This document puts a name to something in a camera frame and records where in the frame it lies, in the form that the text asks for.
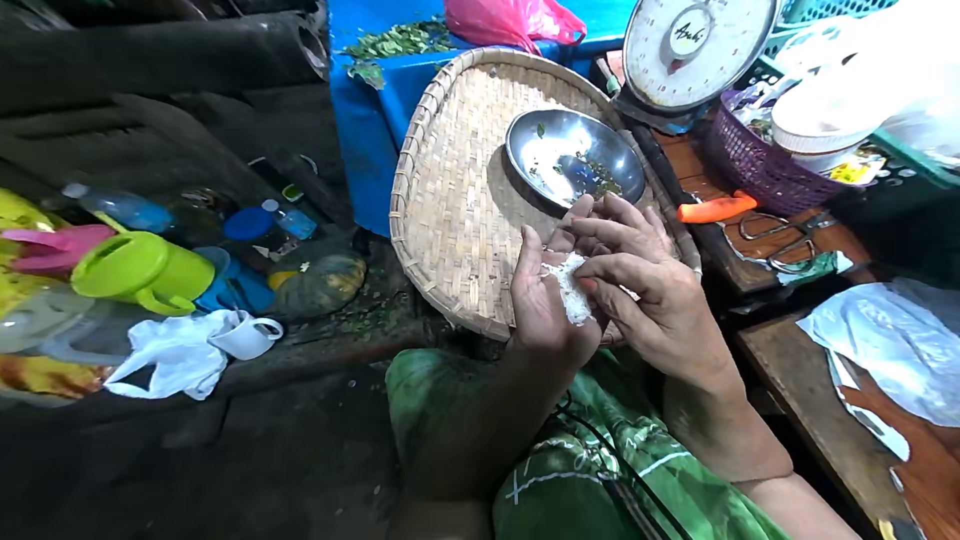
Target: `blue plastic lid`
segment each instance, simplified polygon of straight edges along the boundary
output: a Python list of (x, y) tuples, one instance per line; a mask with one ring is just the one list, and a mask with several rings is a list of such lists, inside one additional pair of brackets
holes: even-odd
[(224, 234), (231, 240), (248, 241), (266, 234), (274, 217), (262, 208), (242, 209), (224, 223)]

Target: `hand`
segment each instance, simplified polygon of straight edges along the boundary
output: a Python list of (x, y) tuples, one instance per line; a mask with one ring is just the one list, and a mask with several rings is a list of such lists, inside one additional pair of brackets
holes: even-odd
[(593, 198), (584, 195), (574, 203), (564, 220), (550, 236), (543, 251), (540, 235), (529, 225), (520, 230), (523, 246), (516, 262), (510, 296), (514, 301), (516, 332), (510, 338), (509, 348), (526, 349), (551, 357), (560, 357), (581, 367), (587, 363), (600, 345), (602, 331), (596, 320), (587, 319), (581, 327), (566, 318), (557, 278), (540, 265), (542, 262), (559, 265), (573, 251), (574, 236), (566, 230), (574, 217), (590, 214)]
[(704, 289), (671, 257), (672, 242), (657, 215), (611, 195), (594, 209), (609, 219), (574, 218), (570, 228), (578, 245), (599, 255), (574, 276), (630, 346), (664, 374), (703, 389), (740, 381)]

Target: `white mug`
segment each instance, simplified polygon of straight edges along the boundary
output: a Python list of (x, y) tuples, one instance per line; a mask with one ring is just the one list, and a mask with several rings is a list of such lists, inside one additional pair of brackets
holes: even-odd
[(282, 336), (283, 326), (274, 319), (254, 319), (238, 310), (231, 312), (224, 327), (207, 341), (238, 360), (250, 360), (266, 353)]

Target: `metal bowl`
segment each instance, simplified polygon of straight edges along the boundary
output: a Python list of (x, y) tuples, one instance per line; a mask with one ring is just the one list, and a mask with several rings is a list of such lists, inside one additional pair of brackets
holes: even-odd
[(584, 193), (594, 195), (598, 187), (610, 187), (610, 181), (631, 203), (640, 200), (646, 186), (643, 164), (627, 141), (575, 110), (529, 110), (519, 115), (507, 130), (506, 150), (524, 182), (566, 209)]

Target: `orange knife handle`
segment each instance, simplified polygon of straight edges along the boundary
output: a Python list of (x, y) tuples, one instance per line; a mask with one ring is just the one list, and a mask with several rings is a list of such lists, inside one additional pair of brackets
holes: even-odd
[(684, 223), (713, 223), (755, 209), (756, 205), (755, 198), (746, 191), (737, 189), (732, 197), (713, 199), (696, 205), (680, 205), (677, 208), (677, 219)]

